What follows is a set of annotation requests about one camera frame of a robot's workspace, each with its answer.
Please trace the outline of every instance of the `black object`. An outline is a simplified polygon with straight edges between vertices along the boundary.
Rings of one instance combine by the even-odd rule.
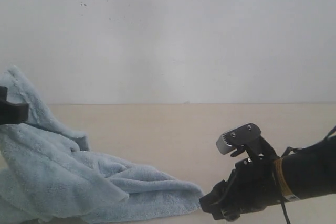
[[[224,133],[217,141],[222,154],[235,150],[249,155],[235,164],[228,181],[221,181],[199,199],[204,212],[215,220],[235,221],[240,214],[263,211],[281,204],[289,222],[285,202],[334,194],[336,192],[336,137],[304,149],[288,147],[279,157],[261,136],[255,124],[246,124]]]
[[[29,105],[7,102],[6,87],[0,86],[0,125],[20,124],[28,119]]]

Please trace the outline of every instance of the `beige table surface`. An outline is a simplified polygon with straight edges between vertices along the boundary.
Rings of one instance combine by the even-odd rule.
[[[288,146],[321,140],[336,124],[336,104],[268,105],[53,105],[55,116],[73,129],[86,131],[94,151],[150,164],[208,192],[227,179],[234,163],[245,157],[221,155],[215,145],[224,131],[256,123],[280,154]],[[335,223],[336,197],[287,204],[292,224]],[[75,220],[53,223],[79,223]],[[187,216],[144,223],[217,223],[198,211]],[[280,206],[243,215],[236,224],[285,223]]]

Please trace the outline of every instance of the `light blue towel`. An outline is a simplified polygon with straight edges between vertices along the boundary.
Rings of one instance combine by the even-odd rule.
[[[85,133],[58,122],[17,67],[1,76],[0,86],[8,87],[9,102],[30,105],[26,123],[0,126],[8,165],[0,170],[0,224],[146,220],[199,208],[203,194],[193,183],[90,151]]]

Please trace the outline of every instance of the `towel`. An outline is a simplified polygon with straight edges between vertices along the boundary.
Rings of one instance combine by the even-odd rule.
[[[87,135],[60,123],[16,66],[0,77],[0,86],[8,87],[9,102],[30,106],[25,123],[0,126],[8,166],[0,170],[0,224],[69,217],[97,224],[199,209],[197,185],[91,151]]]

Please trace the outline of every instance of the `wire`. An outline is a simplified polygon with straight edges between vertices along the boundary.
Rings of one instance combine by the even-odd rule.
[[[281,188],[280,188],[280,183],[279,183],[278,175],[276,173],[275,166],[273,166],[273,176],[274,176],[275,185],[277,187],[278,194],[279,194],[279,197],[280,197],[280,203],[281,203],[283,215],[285,217],[286,223],[290,224],[290,221],[289,221],[289,218],[288,218],[288,214],[287,214],[287,210],[286,210],[286,206],[285,206],[284,197],[282,196],[282,192],[281,192]]]

